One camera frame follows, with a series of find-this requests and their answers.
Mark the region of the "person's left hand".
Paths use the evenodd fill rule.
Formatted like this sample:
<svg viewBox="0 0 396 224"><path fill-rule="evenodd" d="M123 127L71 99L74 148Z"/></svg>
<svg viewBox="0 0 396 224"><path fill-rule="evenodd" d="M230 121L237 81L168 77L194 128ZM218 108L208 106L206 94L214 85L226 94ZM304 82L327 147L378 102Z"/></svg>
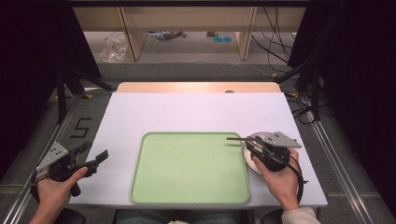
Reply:
<svg viewBox="0 0 396 224"><path fill-rule="evenodd" d="M42 179L37 184L39 205L36 210L60 211L70 199L70 190L87 173L88 168L82 167L64 182L51 178Z"/></svg>

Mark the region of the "light wooden table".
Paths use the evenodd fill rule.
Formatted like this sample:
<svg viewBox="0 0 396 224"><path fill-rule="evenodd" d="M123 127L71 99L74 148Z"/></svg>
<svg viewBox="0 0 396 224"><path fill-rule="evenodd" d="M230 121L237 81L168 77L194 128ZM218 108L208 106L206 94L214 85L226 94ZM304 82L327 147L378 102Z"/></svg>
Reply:
<svg viewBox="0 0 396 224"><path fill-rule="evenodd" d="M275 82L122 82L117 92L281 92Z"/></svg>

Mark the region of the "light green plastic tray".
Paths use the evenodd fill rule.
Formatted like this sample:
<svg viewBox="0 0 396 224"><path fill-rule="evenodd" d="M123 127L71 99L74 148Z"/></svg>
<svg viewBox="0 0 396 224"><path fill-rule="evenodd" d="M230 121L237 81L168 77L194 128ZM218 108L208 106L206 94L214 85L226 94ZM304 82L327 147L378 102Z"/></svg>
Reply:
<svg viewBox="0 0 396 224"><path fill-rule="evenodd" d="M239 204L250 196L236 133L147 133L140 145L131 199L151 204Z"/></svg>

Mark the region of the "white foam board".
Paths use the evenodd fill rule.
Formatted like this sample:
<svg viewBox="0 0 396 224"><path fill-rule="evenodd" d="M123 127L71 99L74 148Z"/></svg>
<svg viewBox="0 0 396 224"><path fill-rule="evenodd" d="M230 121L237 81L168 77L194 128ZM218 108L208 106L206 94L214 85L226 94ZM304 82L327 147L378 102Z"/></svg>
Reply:
<svg viewBox="0 0 396 224"><path fill-rule="evenodd" d="M116 92L95 136L89 156L107 150L97 174L80 181L73 204L116 208L250 209L275 206L260 175L247 168L250 196L239 204L134 203L131 186L142 138L147 133L282 132L301 138L281 92L265 93L132 93Z"/></svg>

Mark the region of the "aluminium floor rail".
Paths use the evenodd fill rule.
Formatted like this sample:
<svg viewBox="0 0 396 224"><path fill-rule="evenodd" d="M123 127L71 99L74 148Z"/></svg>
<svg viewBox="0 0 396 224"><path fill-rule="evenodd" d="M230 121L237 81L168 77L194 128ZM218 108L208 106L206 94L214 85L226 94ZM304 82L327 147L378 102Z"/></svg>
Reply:
<svg viewBox="0 0 396 224"><path fill-rule="evenodd" d="M370 216L367 206L363 201L362 197L359 195L355 185L347 173L344 164L341 162L338 154L336 153L333 144L324 130L318 116L314 114L313 103L308 99L307 96L302 97L302 102L310 107L308 112L308 117L313 125L313 129L316 136L326 154L329 163L337 177L337 180L346 195L346 198L360 224L374 224L372 217Z"/></svg>
<svg viewBox="0 0 396 224"><path fill-rule="evenodd" d="M0 224L24 224L35 212L36 202L31 195L37 165L54 142L60 142L80 96L66 98L66 115L59 121L59 101L50 98L44 114L38 119L22 150L0 179Z"/></svg>

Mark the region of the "clear plastic bag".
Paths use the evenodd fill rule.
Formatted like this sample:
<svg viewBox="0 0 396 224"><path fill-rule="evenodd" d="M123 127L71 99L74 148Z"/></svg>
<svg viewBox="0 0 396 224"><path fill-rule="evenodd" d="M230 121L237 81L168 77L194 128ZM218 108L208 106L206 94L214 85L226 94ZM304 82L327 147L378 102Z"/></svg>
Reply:
<svg viewBox="0 0 396 224"><path fill-rule="evenodd" d="M120 33L112 33L104 38L106 46L101 50L99 56L104 63L123 63L128 46L119 39Z"/></svg>

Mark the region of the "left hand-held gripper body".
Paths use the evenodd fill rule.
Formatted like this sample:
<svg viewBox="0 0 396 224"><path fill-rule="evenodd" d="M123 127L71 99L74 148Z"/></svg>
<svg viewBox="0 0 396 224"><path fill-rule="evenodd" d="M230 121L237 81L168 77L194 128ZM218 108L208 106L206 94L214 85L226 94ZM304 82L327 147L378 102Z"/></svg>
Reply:
<svg viewBox="0 0 396 224"><path fill-rule="evenodd" d="M77 170L82 168L82 164L85 162L78 163L78 156L72 158L70 155L71 150L55 142L35 168L35 186L37 186L40 180L47 177L57 182L64 182ZM89 177L96 172L97 168L88 168L84 176Z"/></svg>

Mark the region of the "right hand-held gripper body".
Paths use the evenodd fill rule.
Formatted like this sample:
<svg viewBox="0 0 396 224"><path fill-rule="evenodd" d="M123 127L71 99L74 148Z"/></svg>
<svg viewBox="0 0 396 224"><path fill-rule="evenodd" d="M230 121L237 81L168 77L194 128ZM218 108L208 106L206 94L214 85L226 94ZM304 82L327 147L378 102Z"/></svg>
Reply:
<svg viewBox="0 0 396 224"><path fill-rule="evenodd" d="M274 152L269 153L269 154L268 154L268 157L271 158L271 159L273 159L273 160L278 159L278 161L279 161L280 163L282 163L282 164L285 165L284 168L286 168L286 167L291 168L291 166L290 166L290 159L293 159L294 161L295 161L295 159L290 155L289 148L290 148L290 147L293 147L293 148L300 148L302 145L299 144L295 139L289 138L288 136L286 136L286 135L283 134L282 132L275 132L275 133L279 133L279 137L277 138L277 143L278 143L281 147L285 147L288 151L284 151L282 157L278 157ZM253 156L256 156L256 157L262 162L262 159L259 158L259 155L252 154L252 157L253 157Z"/></svg>

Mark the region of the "black metal stand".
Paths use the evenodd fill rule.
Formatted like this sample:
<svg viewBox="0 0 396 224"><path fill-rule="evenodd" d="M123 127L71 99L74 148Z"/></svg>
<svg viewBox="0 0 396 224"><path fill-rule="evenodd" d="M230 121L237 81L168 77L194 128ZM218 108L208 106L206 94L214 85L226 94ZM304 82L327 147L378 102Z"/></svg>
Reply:
<svg viewBox="0 0 396 224"><path fill-rule="evenodd" d="M311 112L313 113L314 121L320 120L318 112L319 73L317 64L313 60L306 60L287 72L285 75L276 77L275 83L280 85L284 81L296 75L299 75L299 78L295 84L297 91L306 91L308 88L311 88Z"/></svg>
<svg viewBox="0 0 396 224"><path fill-rule="evenodd" d="M103 80L93 77L76 67L67 65L61 68L57 73L57 94L58 94L58 124L61 124L66 117L66 95L64 87L67 87L73 95L81 95L84 92L84 88L80 83L80 79L86 79L92 84L102 88L106 91L114 91L111 85L105 83Z"/></svg>

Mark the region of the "white round plate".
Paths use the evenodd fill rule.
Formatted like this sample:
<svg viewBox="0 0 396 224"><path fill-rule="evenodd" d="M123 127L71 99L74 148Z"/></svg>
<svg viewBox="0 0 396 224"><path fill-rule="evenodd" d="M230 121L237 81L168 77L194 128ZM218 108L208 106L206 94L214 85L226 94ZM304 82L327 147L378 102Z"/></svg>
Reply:
<svg viewBox="0 0 396 224"><path fill-rule="evenodd" d="M279 137L279 133L268 133L268 132L261 132L261 133L254 133L250 136L259 136L262 138L262 141L264 142L264 145L266 147L265 150L262 149L262 145L256 143L256 142L249 142L245 141L243 144L243 152L244 152L244 158L245 161L248 165L248 167L253 170L256 174L260 175L261 172L257 168L256 164L254 163L252 159L252 154L247 150L245 143L249 142L251 143L257 150L259 150L262 154L259 155L259 158L262 159L262 163L267 167L269 171L272 172L279 172L281 171L285 165L280 163L278 159L271 159L268 157L269 153L274 152L278 157L283 156L284 151L288 151L285 147L281 147L277 143L277 138Z"/></svg>

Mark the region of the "wooden desk frame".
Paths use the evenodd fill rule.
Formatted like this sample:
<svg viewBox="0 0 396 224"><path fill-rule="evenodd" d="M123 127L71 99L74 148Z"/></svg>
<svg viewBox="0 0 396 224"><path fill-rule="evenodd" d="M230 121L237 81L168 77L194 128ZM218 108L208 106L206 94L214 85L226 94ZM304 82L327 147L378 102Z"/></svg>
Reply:
<svg viewBox="0 0 396 224"><path fill-rule="evenodd" d="M241 60L248 58L251 34L300 28L304 7L75 7L85 32L123 32L131 59L139 59L146 32L234 32Z"/></svg>

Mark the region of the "black curtain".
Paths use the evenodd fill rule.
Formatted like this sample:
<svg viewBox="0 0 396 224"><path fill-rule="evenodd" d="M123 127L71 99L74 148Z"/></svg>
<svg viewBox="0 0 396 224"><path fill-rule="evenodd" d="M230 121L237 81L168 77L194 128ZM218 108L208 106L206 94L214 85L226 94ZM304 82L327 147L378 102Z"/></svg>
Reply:
<svg viewBox="0 0 396 224"><path fill-rule="evenodd" d="M68 67L101 76L68 0L0 0L0 179Z"/></svg>
<svg viewBox="0 0 396 224"><path fill-rule="evenodd" d="M307 59L336 10L319 73L349 143L396 218L396 0L309 0L290 58Z"/></svg>

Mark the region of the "person's right hand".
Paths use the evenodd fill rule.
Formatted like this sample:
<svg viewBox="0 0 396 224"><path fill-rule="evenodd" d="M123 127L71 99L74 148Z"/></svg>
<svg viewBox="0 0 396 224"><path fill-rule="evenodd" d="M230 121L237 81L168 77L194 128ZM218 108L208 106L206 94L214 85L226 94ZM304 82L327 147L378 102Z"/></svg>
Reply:
<svg viewBox="0 0 396 224"><path fill-rule="evenodd" d="M283 210L298 209L300 207L297 199L298 176L290 168L285 168L280 172L271 172L257 157L252 159L261 172L269 191L278 200Z"/></svg>

